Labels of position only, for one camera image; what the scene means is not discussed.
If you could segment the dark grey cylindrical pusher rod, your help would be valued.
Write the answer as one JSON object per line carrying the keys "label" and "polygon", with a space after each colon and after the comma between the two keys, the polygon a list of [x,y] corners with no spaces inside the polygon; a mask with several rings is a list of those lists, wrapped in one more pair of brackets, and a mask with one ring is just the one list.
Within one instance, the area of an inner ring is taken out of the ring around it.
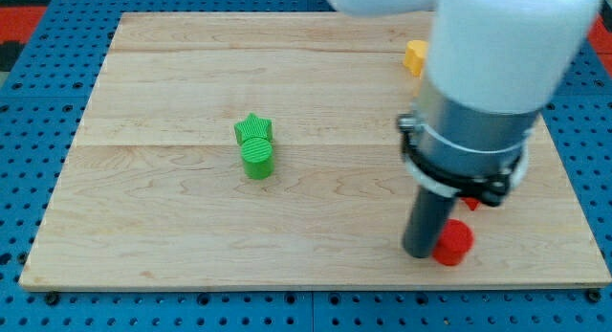
{"label": "dark grey cylindrical pusher rod", "polygon": [[430,257],[457,198],[419,187],[403,235],[404,250],[416,258]]}

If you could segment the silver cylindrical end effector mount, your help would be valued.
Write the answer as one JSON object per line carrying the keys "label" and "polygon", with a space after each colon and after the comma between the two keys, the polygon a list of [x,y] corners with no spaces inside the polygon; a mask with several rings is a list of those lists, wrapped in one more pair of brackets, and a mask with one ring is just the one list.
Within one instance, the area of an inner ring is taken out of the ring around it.
{"label": "silver cylindrical end effector mount", "polygon": [[528,166],[527,140],[539,111],[475,109],[422,80],[412,110],[397,118],[407,171],[445,198],[467,197],[500,206]]}

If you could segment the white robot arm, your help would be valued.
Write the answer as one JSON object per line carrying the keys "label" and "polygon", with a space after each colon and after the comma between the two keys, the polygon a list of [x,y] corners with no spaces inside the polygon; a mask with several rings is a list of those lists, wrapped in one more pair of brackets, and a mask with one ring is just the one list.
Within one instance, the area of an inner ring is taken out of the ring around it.
{"label": "white robot arm", "polygon": [[419,191],[404,231],[429,257],[460,197],[496,207],[521,182],[536,119],[601,0],[327,0],[351,16],[432,11],[420,91],[397,119]]}

